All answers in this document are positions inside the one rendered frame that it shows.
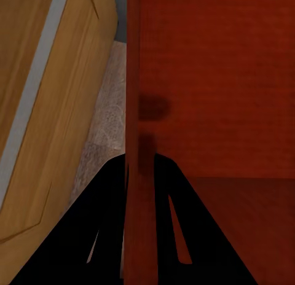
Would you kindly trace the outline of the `storage box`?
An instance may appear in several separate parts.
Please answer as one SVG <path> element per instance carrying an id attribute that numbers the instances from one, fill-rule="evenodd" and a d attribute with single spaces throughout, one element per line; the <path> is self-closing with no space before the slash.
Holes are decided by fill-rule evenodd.
<path id="1" fill-rule="evenodd" d="M 127 0 L 124 285 L 159 285 L 155 154 L 258 285 L 295 285 L 295 0 Z"/>

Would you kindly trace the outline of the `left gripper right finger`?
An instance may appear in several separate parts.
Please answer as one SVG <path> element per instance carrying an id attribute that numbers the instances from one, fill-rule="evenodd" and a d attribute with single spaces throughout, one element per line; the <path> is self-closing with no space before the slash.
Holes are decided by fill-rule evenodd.
<path id="1" fill-rule="evenodd" d="M 159 285 L 258 285 L 178 165 L 154 156 Z M 192 264 L 178 260 L 170 195 Z"/>

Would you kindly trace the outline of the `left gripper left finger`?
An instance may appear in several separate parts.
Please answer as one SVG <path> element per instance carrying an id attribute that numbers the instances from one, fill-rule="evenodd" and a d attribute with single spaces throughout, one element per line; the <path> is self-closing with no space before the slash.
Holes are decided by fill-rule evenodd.
<path id="1" fill-rule="evenodd" d="M 119 285 L 128 177 L 107 161 L 9 285 Z"/>

